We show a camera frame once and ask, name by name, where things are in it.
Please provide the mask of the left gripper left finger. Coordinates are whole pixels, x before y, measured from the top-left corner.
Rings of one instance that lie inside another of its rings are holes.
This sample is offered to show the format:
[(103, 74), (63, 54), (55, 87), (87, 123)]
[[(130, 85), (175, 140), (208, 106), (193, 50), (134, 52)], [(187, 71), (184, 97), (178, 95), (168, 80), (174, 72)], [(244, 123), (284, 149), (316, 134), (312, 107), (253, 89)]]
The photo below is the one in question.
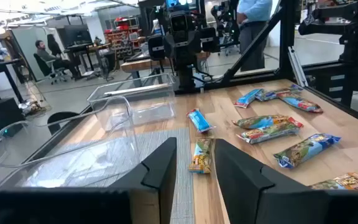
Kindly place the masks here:
[(0, 224), (169, 224), (176, 173), (168, 138), (108, 187), (0, 190)]

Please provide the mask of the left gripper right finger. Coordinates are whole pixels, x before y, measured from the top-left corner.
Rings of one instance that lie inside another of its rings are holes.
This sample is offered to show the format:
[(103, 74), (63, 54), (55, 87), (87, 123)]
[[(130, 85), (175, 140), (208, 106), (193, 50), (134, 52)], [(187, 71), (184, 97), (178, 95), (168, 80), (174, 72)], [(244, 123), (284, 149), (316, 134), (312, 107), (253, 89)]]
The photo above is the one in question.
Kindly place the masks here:
[(223, 139), (216, 175), (231, 224), (358, 224), (358, 190), (314, 190)]

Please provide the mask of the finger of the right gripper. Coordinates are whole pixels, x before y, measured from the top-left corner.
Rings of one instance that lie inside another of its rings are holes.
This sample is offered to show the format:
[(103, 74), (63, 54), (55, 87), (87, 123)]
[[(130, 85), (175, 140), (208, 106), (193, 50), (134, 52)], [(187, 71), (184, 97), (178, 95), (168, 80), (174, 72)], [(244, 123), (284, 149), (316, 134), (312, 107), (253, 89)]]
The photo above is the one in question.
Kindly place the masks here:
[(160, 61), (165, 58), (165, 49), (162, 35), (154, 35), (148, 39), (149, 57), (151, 60)]
[(201, 45), (204, 52), (219, 52), (219, 37), (216, 35), (216, 29), (214, 27), (202, 28)]

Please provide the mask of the blue granola bar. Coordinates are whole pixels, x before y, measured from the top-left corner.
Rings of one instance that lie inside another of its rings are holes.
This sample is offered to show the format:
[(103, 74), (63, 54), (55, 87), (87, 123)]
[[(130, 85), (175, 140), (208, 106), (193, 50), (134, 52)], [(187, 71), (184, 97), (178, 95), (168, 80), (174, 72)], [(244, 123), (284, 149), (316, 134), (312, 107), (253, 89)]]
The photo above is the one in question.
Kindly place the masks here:
[(258, 93), (262, 91), (261, 88), (254, 89), (244, 96), (240, 97), (235, 103), (234, 106), (240, 107), (240, 108), (247, 108), (249, 104), (251, 104)]
[(191, 122), (194, 124), (197, 132), (199, 133), (204, 133), (211, 129), (214, 129), (214, 126), (206, 120), (206, 118), (203, 116), (203, 114), (198, 108), (195, 108), (188, 112), (187, 117), (190, 118)]

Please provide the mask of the green red granola bar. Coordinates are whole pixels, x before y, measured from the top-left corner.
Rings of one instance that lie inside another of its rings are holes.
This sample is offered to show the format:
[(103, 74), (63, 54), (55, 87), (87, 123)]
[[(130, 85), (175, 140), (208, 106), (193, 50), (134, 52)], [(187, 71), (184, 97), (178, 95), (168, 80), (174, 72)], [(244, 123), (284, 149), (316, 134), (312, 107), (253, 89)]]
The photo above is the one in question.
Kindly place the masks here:
[(294, 93), (281, 93), (278, 97), (290, 106), (310, 113), (322, 113), (323, 109), (310, 100)]
[(238, 134), (237, 137), (241, 138), (249, 144), (256, 144), (282, 136), (297, 134), (302, 127), (302, 123), (290, 117), (281, 123), (245, 131), (241, 134)]

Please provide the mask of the wooden workbench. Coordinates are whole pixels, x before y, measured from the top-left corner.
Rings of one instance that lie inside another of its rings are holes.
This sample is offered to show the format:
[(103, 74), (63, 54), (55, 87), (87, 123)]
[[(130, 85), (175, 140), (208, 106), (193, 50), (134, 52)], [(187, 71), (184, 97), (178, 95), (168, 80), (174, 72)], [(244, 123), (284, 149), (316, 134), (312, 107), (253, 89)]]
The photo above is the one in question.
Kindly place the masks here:
[[(197, 62), (200, 63), (201, 61), (206, 60), (209, 56), (209, 52), (200, 52), (197, 54)], [(160, 68), (160, 62), (153, 61), (149, 58), (142, 60), (140, 58), (135, 58), (133, 62), (124, 62), (121, 65), (121, 70), (126, 73), (149, 70), (151, 68)]]

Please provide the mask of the red storage shelf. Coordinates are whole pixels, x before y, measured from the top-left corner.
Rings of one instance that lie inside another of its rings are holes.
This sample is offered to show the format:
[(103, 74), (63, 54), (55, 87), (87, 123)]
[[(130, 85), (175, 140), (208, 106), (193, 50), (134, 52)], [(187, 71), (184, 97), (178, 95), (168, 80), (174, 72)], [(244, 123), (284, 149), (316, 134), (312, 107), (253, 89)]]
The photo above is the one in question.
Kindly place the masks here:
[(104, 36), (111, 48), (116, 51), (117, 58), (122, 60), (133, 56), (140, 50), (141, 28), (139, 18), (136, 16), (117, 17), (106, 21), (107, 29)]

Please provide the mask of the clear plastic bin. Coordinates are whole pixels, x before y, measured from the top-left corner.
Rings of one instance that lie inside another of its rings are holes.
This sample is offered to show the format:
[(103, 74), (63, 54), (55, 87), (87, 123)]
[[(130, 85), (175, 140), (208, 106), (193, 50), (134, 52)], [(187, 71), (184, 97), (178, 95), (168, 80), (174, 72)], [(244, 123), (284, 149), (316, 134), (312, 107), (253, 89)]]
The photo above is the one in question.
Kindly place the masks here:
[(0, 130), (0, 187), (106, 186), (140, 162), (133, 110), (123, 96), (88, 112)]
[(158, 74), (97, 87), (87, 102), (102, 128), (141, 125), (174, 118), (173, 76)]

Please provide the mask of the person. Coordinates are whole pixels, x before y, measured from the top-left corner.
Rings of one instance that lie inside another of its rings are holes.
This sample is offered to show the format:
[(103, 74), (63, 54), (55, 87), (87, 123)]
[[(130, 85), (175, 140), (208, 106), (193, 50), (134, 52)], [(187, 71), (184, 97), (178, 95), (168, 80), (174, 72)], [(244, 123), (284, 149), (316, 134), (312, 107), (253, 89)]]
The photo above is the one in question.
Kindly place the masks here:
[(77, 72), (75, 66), (69, 60), (64, 60), (64, 59), (61, 59), (60, 57), (56, 57), (56, 56), (53, 56), (53, 55), (49, 54), (46, 51), (44, 42), (41, 41), (41, 40), (36, 40), (35, 41), (35, 46), (37, 48), (37, 55), (42, 60), (44, 60), (46, 62), (52, 61), (52, 64), (53, 64), (54, 68), (69, 69), (69, 71), (71, 72), (72, 76), (74, 78), (78, 78), (78, 72)]
[[(270, 19), (272, 0), (239, 0), (237, 5), (237, 23), (239, 24), (240, 54), (243, 54)], [(241, 71), (265, 68), (264, 39), (249, 58), (242, 64)]]

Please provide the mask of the black computer monitor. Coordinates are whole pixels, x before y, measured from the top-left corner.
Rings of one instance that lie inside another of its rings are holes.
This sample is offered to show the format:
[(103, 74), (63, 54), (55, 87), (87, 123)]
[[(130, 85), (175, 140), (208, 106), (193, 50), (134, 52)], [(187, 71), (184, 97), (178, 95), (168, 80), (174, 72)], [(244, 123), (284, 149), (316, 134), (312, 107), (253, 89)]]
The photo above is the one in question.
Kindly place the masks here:
[(58, 28), (57, 32), (65, 48), (73, 45), (93, 43), (86, 25), (64, 26), (64, 28)]

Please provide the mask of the grey woven placemat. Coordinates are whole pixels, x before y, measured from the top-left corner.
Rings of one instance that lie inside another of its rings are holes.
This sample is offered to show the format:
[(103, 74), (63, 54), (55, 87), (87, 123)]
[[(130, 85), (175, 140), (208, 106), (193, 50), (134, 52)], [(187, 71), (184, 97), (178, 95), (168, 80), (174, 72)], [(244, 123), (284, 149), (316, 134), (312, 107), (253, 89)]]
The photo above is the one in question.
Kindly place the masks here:
[[(137, 135), (140, 158), (145, 159), (170, 137), (177, 139), (177, 177), (173, 196), (171, 224), (195, 224), (193, 176), (187, 171), (191, 159), (189, 130), (178, 128)], [(21, 187), (107, 187), (130, 169), (126, 154), (119, 150), (129, 145), (126, 137), (95, 144), (84, 142), (56, 149), (55, 157), (21, 170)]]

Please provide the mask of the black round stool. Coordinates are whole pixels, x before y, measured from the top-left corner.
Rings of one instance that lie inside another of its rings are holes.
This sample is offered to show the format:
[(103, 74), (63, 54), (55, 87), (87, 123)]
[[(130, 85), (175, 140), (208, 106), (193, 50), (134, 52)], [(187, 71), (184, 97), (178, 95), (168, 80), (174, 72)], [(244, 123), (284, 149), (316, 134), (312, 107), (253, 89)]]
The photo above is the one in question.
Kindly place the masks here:
[(47, 120), (48, 130), (50, 131), (50, 134), (54, 135), (57, 131), (60, 130), (60, 123), (62, 121), (65, 121), (66, 119), (70, 119), (75, 116), (78, 116), (78, 113), (71, 111), (62, 111), (50, 115)]

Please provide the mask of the silver aluminium bar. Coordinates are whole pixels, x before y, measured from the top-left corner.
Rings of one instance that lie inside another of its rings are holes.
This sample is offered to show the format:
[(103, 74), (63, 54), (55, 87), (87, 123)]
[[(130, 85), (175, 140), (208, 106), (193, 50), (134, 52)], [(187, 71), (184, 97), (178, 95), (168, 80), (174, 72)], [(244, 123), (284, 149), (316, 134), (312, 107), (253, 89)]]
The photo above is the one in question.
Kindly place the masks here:
[(288, 56), (297, 84), (301, 87), (308, 86), (308, 81), (306, 79), (305, 73), (293, 47), (288, 47)]

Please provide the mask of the black office chair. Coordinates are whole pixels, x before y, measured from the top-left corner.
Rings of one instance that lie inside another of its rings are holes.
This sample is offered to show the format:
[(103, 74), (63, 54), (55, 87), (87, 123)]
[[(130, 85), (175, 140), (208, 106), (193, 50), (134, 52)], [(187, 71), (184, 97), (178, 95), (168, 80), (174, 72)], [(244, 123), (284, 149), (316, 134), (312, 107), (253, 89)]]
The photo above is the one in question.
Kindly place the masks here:
[(41, 72), (44, 74), (45, 77), (47, 77), (50, 81), (51, 85), (54, 85), (58, 81), (61, 82), (67, 82), (67, 79), (65, 78), (65, 74), (63, 73), (64, 68), (55, 68), (54, 67), (54, 61), (45, 61), (42, 58), (39, 57), (39, 55), (34, 54), (34, 58), (41, 70)]
[(47, 44), (53, 56), (61, 55), (62, 52), (53, 34), (47, 35)]

